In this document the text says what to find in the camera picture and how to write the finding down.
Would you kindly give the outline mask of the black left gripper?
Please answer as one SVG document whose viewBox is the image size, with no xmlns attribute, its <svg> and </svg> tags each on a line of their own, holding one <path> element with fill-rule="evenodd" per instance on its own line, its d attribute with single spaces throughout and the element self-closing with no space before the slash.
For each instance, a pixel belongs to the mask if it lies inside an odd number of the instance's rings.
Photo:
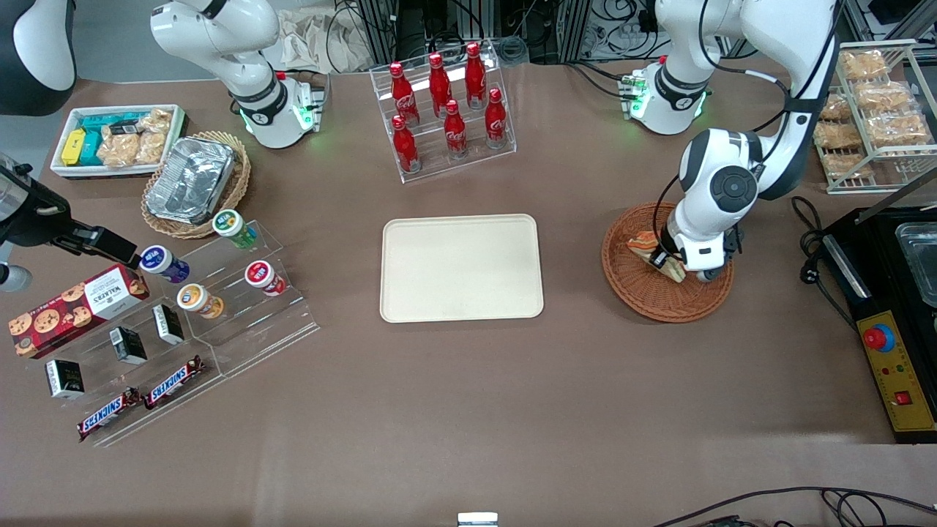
<svg viewBox="0 0 937 527">
<path fill-rule="evenodd" d="M 723 251 L 725 259 L 733 259 L 742 250 L 745 233 L 740 225 L 733 225 L 724 231 Z M 652 266 L 662 274 L 681 274 L 682 263 L 667 253 L 662 247 L 656 247 L 652 253 Z"/>
</svg>

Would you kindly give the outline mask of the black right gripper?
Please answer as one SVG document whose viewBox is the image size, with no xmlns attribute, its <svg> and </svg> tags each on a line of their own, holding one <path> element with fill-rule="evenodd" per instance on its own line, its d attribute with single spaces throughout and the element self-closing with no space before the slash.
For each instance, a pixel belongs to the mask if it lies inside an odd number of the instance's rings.
<svg viewBox="0 0 937 527">
<path fill-rule="evenodd" d="M 30 176 L 31 171 L 30 165 L 1 154 L 2 243 L 36 247 L 68 236 L 68 247 L 76 254 L 98 254 L 138 269 L 136 244 L 100 226 L 72 223 L 68 202 Z"/>
</svg>

